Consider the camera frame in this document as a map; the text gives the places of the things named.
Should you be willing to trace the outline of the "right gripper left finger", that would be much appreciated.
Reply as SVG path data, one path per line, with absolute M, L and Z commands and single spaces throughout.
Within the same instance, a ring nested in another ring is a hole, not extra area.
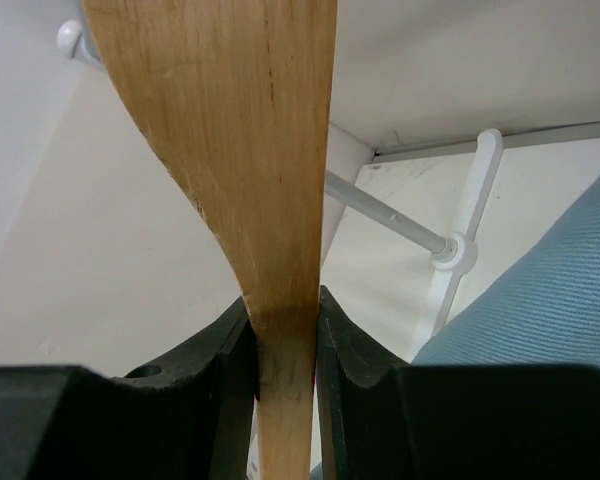
M 255 396 L 242 301 L 124 377 L 0 367 L 0 479 L 242 479 Z

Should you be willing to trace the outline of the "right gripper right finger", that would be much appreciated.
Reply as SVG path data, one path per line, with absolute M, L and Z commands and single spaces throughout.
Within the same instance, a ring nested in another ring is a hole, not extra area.
M 327 479 L 600 479 L 600 369 L 414 367 L 320 292 Z

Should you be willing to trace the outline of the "light blue trousers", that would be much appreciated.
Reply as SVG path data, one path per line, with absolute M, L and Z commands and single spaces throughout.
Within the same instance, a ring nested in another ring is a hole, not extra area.
M 406 363 L 600 369 L 600 176 L 534 247 Z

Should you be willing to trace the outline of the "wooden clothes hanger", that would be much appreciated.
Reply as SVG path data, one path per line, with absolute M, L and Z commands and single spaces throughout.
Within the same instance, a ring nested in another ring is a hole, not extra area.
M 129 115 L 216 237 L 258 350 L 266 479 L 310 471 L 333 1 L 87 1 Z

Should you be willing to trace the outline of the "white metal clothes rack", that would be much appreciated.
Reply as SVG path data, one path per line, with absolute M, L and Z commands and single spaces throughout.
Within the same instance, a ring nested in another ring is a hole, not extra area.
M 475 235 L 503 155 L 503 139 L 496 129 L 477 137 L 477 147 L 467 174 L 450 233 L 443 237 L 422 226 L 332 172 L 326 173 L 326 194 L 383 225 L 430 253 L 434 273 L 416 324 L 412 345 L 421 348 L 448 319 L 460 279 L 474 267 L 478 248 Z

